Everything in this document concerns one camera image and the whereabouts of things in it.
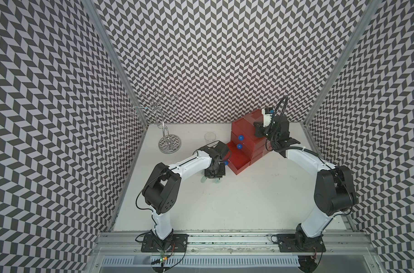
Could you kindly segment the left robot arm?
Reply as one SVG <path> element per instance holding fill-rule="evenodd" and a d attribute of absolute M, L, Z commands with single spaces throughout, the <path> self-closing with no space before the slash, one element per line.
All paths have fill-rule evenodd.
<path fill-rule="evenodd" d="M 166 240 L 172 233 L 170 209 L 177 201 L 181 183 L 203 172 L 202 181 L 214 179 L 217 183 L 226 175 L 226 162 L 231 157 L 227 144 L 215 141 L 197 149 L 192 156 L 170 165 L 157 164 L 140 195 L 144 197 L 155 223 L 152 233 Z"/>

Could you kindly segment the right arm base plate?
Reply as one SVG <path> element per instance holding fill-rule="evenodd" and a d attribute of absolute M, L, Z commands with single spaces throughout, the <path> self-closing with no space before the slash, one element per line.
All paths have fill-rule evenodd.
<path fill-rule="evenodd" d="M 324 253 L 323 237 L 309 238 L 305 234 L 277 234 L 277 244 L 282 253 Z"/>

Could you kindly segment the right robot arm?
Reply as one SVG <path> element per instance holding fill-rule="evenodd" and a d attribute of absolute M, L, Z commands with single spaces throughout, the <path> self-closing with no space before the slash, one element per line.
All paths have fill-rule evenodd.
<path fill-rule="evenodd" d="M 351 213 L 358 204 L 353 172 L 347 166 L 328 163 L 318 153 L 305 148 L 290 136 L 289 125 L 286 116 L 272 116 L 266 126 L 264 122 L 254 122 L 255 136 L 266 138 L 272 151 L 297 163 L 315 179 L 315 206 L 295 233 L 296 241 L 313 242 L 322 237 L 335 216 Z"/>

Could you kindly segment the red bottom drawer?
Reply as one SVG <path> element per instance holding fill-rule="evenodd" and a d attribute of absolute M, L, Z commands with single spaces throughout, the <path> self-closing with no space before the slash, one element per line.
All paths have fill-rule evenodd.
<path fill-rule="evenodd" d="M 227 146 L 231 152 L 231 156 L 227 160 L 228 167 L 233 171 L 234 174 L 239 175 L 242 171 L 250 166 L 250 157 L 244 153 L 243 149 L 239 149 L 238 145 L 234 142 L 227 143 Z"/>

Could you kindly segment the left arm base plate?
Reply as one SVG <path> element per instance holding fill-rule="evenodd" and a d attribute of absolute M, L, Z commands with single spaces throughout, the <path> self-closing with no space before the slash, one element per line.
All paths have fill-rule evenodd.
<path fill-rule="evenodd" d="M 161 240 L 153 233 L 144 236 L 141 252 L 142 253 L 158 253 L 160 251 L 166 253 L 184 253 L 188 244 L 188 234 L 171 233 L 167 238 Z"/>

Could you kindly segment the red drawer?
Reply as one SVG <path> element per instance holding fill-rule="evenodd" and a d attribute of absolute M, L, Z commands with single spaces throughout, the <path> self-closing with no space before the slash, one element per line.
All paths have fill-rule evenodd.
<path fill-rule="evenodd" d="M 253 138 L 265 138 L 267 135 L 264 132 L 263 116 L 261 109 L 252 111 L 245 116 L 232 122 L 231 131 L 234 134 L 244 134 Z"/>
<path fill-rule="evenodd" d="M 227 143 L 227 146 L 231 152 L 231 156 L 227 160 L 228 167 L 233 171 L 234 174 L 239 175 L 242 171 L 250 166 L 250 157 L 244 153 L 243 149 L 239 149 L 238 145 L 234 142 Z"/>
<path fill-rule="evenodd" d="M 231 133 L 231 141 L 234 146 L 248 156 L 266 154 L 268 150 L 265 147 L 266 138 L 253 138 L 244 134 L 237 135 Z"/>

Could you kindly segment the red top drawer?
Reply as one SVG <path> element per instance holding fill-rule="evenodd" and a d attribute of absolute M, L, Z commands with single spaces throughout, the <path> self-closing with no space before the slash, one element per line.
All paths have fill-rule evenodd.
<path fill-rule="evenodd" d="M 263 116 L 261 109 L 252 111 L 245 116 L 232 122 L 231 131 L 234 134 L 244 134 L 253 138 L 265 138 L 267 135 L 264 132 Z"/>

